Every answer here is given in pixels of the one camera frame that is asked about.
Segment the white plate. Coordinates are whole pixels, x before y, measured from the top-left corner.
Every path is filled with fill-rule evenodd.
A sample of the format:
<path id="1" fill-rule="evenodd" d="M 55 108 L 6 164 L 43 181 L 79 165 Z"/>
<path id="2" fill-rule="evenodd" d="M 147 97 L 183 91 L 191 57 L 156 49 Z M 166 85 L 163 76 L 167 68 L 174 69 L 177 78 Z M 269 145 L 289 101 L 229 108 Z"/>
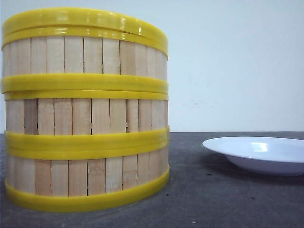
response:
<path id="1" fill-rule="evenodd" d="M 225 155 L 236 166 L 255 173 L 299 176 L 304 173 L 304 141 L 277 137 L 219 137 L 202 145 Z"/>

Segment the woven bamboo steamer lid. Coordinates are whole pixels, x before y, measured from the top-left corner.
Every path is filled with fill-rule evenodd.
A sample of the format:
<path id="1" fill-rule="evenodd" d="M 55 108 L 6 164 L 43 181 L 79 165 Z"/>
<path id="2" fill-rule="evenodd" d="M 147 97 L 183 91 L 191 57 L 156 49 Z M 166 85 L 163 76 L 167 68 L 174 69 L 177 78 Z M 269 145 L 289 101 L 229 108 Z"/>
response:
<path id="1" fill-rule="evenodd" d="M 54 7 L 16 14 L 2 24 L 2 44 L 47 36 L 112 38 L 144 44 L 166 53 L 168 39 L 154 25 L 106 10 Z"/>

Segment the bamboo steamer basket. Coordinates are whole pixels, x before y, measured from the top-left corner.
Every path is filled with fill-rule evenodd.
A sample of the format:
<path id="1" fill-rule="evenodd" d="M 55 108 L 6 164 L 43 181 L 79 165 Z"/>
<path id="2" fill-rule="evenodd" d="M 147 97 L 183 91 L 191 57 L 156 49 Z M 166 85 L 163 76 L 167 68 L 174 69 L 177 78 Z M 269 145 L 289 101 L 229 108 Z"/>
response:
<path id="1" fill-rule="evenodd" d="M 79 25 L 9 26 L 3 34 L 1 91 L 7 100 L 127 98 L 165 100 L 168 84 L 146 73 L 120 72 L 120 43 L 153 48 L 167 42 L 114 28 Z"/>
<path id="2" fill-rule="evenodd" d="M 50 212 L 107 209 L 144 199 L 169 178 L 167 141 L 143 145 L 19 144 L 11 158 L 36 165 L 33 181 L 8 177 L 15 204 Z"/>
<path id="3" fill-rule="evenodd" d="M 158 150 L 169 142 L 163 100 L 33 98 L 6 103 L 7 146 L 18 157 L 119 157 Z"/>

